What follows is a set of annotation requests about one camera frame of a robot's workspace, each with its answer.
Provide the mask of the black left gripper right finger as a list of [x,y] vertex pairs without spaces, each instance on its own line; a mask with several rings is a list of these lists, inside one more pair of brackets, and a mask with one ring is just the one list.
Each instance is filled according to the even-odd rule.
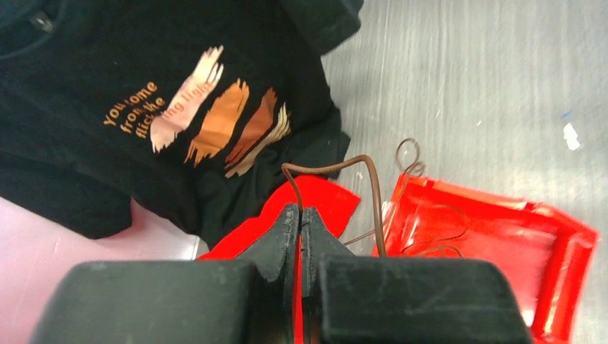
[[301,217],[304,343],[530,343],[513,291],[492,263],[360,257],[319,212]]

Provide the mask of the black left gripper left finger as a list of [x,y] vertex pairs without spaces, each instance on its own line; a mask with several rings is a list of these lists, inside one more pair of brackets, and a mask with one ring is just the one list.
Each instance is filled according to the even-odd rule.
[[248,259],[85,262],[58,285],[32,343],[287,343]]

